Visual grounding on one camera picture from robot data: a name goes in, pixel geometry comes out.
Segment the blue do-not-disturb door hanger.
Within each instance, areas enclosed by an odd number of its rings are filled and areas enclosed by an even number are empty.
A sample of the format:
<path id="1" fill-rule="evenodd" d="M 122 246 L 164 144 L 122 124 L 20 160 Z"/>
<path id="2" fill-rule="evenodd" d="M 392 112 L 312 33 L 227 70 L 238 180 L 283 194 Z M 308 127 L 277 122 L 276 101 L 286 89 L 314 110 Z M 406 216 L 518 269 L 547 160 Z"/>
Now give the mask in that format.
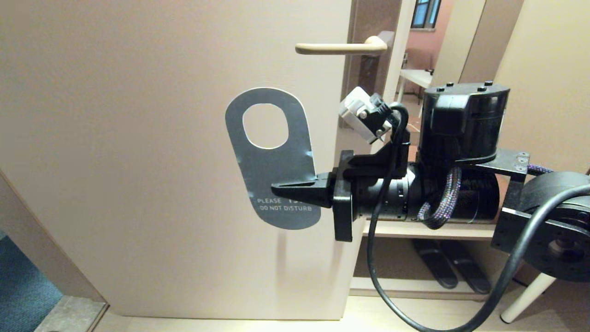
<path id="1" fill-rule="evenodd" d="M 263 148 L 250 141 L 244 128 L 244 115 L 258 104 L 282 110 L 288 137 L 276 148 Z M 313 152 L 306 112 L 301 101 L 277 88 L 253 88 L 233 99 L 225 112 L 230 143 L 242 172 L 249 200 L 259 218 L 286 230 L 302 230 L 320 220 L 318 206 L 299 198 L 281 198 L 272 193 L 278 183 L 307 182 L 315 179 Z"/>

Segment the beige room door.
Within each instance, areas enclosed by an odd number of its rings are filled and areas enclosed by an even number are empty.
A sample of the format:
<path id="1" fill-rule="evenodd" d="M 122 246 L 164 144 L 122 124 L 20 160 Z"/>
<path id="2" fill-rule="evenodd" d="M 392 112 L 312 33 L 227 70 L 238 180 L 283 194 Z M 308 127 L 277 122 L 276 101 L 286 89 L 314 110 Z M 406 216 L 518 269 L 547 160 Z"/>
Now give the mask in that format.
<path id="1" fill-rule="evenodd" d="M 287 231 L 249 202 L 225 124 L 295 95 L 331 170 L 352 0 L 0 0 L 0 172 L 120 315 L 339 320 L 358 252 L 331 212 Z"/>

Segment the beige bench shelf unit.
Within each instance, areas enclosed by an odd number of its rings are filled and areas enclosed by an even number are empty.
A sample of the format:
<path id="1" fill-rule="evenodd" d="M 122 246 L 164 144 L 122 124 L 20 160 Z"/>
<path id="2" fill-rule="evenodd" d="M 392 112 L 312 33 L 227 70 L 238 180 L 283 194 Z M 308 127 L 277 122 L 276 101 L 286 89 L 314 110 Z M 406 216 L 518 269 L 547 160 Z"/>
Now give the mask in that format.
<path id="1" fill-rule="evenodd" d="M 442 287 L 415 252 L 411 240 L 465 240 L 472 256 L 493 282 L 504 259 L 504 254 L 490 247 L 494 230 L 493 224 L 448 224 L 431 230 L 421 223 L 380 221 L 375 246 L 379 282 L 386 294 L 395 298 L 485 300 L 486 295 L 474 292 L 462 277 L 458 277 L 455 288 Z"/>

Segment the dark slipper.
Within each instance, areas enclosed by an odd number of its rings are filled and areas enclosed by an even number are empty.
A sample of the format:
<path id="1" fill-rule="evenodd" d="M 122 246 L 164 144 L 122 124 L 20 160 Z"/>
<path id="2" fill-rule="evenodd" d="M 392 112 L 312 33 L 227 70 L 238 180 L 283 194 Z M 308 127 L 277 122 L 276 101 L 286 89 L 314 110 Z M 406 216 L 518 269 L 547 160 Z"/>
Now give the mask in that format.
<path id="1" fill-rule="evenodd" d="M 479 294 L 491 292 L 490 281 L 464 244 L 458 240 L 441 240 L 440 248 L 474 292 Z"/>
<path id="2" fill-rule="evenodd" d="M 459 284 L 457 275 L 445 258 L 436 240 L 412 239 L 413 248 L 435 280 L 445 289 L 454 289 Z"/>

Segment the brown bench cushion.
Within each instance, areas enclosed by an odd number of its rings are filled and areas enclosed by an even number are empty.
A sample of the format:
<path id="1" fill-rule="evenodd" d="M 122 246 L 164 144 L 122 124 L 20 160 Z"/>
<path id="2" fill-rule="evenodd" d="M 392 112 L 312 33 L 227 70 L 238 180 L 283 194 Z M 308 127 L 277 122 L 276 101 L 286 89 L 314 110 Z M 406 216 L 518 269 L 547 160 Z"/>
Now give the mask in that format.
<path id="1" fill-rule="evenodd" d="M 517 152 L 513 149 L 498 148 L 496 149 L 495 158 L 487 160 L 483 163 L 468 163 L 461 161 L 453 164 L 452 167 L 458 166 L 464 172 L 478 172 L 482 174 L 492 174 L 496 177 L 496 182 L 499 187 L 499 208 L 504 203 L 504 198 L 507 195 L 508 186 L 510 182 L 510 174 L 513 167 L 509 162 L 514 161 L 514 156 Z M 417 145 L 410 145 L 409 147 L 409 166 L 415 166 L 415 179 L 419 182 L 418 187 L 422 190 L 422 195 L 436 193 L 439 190 L 443 191 L 446 168 L 428 168 L 420 163 L 419 148 Z"/>

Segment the white round table leg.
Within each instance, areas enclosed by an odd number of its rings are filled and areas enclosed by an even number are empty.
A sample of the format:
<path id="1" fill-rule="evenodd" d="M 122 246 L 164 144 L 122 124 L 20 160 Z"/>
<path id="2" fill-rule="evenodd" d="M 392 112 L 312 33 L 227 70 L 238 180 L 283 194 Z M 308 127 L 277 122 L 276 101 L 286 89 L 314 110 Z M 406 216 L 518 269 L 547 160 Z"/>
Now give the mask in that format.
<path id="1" fill-rule="evenodd" d="M 555 277 L 545 273 L 540 273 L 525 288 L 523 293 L 512 304 L 500 314 L 503 323 L 510 324 L 523 313 L 531 304 L 533 304 L 554 282 Z"/>

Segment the wall mirror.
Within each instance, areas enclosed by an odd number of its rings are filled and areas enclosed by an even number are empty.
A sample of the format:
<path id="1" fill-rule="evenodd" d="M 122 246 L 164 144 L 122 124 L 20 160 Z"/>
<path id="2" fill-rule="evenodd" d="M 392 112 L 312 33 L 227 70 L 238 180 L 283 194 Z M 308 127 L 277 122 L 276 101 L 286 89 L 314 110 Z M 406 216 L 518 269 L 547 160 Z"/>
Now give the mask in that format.
<path id="1" fill-rule="evenodd" d="M 416 2 L 426 2 L 429 7 L 425 25 L 409 31 L 404 69 L 433 69 L 434 85 L 461 81 L 486 0 Z"/>

